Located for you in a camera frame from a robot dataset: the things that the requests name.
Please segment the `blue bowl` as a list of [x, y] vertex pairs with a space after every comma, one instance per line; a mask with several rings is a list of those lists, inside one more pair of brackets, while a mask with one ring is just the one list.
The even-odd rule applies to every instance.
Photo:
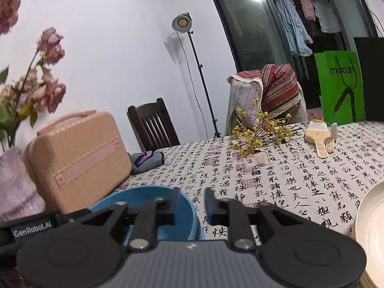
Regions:
[[186, 194], [161, 185], [135, 186], [114, 192], [90, 207], [100, 211], [117, 202], [125, 202], [129, 210], [142, 207], [149, 200], [157, 202], [157, 212], [172, 214], [173, 224], [157, 228], [157, 240], [204, 240], [200, 220], [193, 202]]

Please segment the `cream plate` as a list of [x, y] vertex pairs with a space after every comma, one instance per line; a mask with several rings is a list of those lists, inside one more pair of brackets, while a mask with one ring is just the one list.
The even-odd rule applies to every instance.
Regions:
[[360, 278], [362, 287], [383, 287], [383, 197], [381, 181], [367, 192], [360, 203], [351, 234], [366, 254], [366, 268]]

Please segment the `purple glass vase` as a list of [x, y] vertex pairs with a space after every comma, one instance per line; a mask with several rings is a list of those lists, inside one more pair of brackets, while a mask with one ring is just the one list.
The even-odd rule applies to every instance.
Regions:
[[11, 147], [1, 155], [1, 222], [42, 213], [46, 209], [21, 158]]

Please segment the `calligraphy print tablecloth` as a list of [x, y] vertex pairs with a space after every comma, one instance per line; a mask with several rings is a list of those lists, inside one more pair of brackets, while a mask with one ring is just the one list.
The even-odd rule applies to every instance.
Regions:
[[193, 202], [206, 239], [223, 239], [226, 228], [210, 226], [203, 192], [233, 198], [248, 207], [270, 202], [337, 232], [348, 234], [360, 202], [383, 179], [383, 124], [340, 126], [335, 150], [317, 156], [305, 140], [305, 124], [293, 126], [285, 144], [269, 144], [248, 157], [232, 150], [227, 137], [165, 148], [165, 163], [131, 175], [121, 189], [177, 186]]

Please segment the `pink beige suitcase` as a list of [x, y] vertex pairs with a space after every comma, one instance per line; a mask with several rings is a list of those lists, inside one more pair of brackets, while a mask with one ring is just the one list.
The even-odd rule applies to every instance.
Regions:
[[37, 132], [24, 163], [48, 210], [88, 208], [126, 180], [132, 163], [112, 114], [63, 116]]

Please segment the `yellow flower branch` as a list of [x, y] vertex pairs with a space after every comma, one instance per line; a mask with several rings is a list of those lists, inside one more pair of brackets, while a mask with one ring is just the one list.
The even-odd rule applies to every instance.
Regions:
[[268, 111], [261, 97], [243, 105], [239, 99], [232, 97], [228, 110], [228, 146], [242, 157], [255, 154], [268, 144], [284, 144], [293, 135], [293, 130], [289, 128], [293, 120], [291, 111], [287, 107], [283, 107], [279, 114]]

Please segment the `dark wooden chair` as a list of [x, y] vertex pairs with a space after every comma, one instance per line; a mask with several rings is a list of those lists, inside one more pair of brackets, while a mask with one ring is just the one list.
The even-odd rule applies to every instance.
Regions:
[[129, 106], [127, 116], [142, 151], [180, 145], [162, 97], [153, 103]]

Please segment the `white yellow dotted glove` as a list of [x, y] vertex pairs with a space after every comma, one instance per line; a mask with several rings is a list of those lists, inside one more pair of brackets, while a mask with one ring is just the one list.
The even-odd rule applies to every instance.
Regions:
[[322, 120], [311, 120], [305, 131], [305, 140], [315, 145], [320, 159], [326, 159], [335, 150], [337, 123], [328, 126]]

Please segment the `red patterned quilt on chair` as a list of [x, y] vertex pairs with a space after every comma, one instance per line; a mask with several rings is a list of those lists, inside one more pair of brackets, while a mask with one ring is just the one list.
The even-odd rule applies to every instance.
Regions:
[[308, 121], [303, 90], [290, 64], [267, 64], [260, 70], [236, 73], [227, 78], [230, 85], [225, 134], [231, 135], [240, 120], [247, 127], [258, 122], [258, 113], [283, 118], [290, 124]]

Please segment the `dried pink rose bouquet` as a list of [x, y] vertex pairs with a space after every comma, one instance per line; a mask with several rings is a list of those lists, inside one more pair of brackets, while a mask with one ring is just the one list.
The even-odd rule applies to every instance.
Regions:
[[7, 81], [9, 67], [1, 70], [1, 148], [15, 146], [21, 122], [28, 120], [33, 127], [38, 115], [54, 113], [66, 93], [66, 85], [51, 73], [65, 56], [61, 46], [63, 35], [56, 28], [45, 29], [36, 43], [35, 53], [27, 72], [19, 80]]

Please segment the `green paper bag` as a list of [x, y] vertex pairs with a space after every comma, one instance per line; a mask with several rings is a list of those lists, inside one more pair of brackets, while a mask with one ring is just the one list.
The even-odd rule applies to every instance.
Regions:
[[363, 81], [357, 53], [325, 51], [315, 54], [322, 110], [328, 124], [365, 120]]

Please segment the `hanging light blue shirt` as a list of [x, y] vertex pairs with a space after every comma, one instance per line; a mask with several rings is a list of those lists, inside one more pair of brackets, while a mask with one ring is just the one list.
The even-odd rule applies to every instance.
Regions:
[[286, 34], [291, 53], [295, 56], [309, 57], [312, 50], [307, 44], [313, 40], [307, 33], [292, 0], [275, 0], [282, 26]]

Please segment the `black framed glass door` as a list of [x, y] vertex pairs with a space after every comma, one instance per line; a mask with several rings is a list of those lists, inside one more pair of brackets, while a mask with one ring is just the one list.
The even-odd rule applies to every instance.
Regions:
[[214, 0], [236, 70], [290, 64], [307, 108], [322, 105], [315, 56], [383, 36], [367, 0]]

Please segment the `black paper bag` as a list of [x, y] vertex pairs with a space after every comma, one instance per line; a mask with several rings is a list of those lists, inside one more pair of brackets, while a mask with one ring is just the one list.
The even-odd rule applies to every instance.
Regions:
[[383, 122], [383, 38], [355, 37], [354, 41], [362, 74], [366, 119], [368, 121]]

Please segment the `hanging pink garment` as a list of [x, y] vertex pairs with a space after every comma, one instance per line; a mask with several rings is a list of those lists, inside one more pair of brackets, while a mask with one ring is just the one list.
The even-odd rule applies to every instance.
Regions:
[[311, 0], [300, 0], [303, 14], [306, 20], [308, 21], [316, 21], [316, 15], [314, 11], [314, 7]]

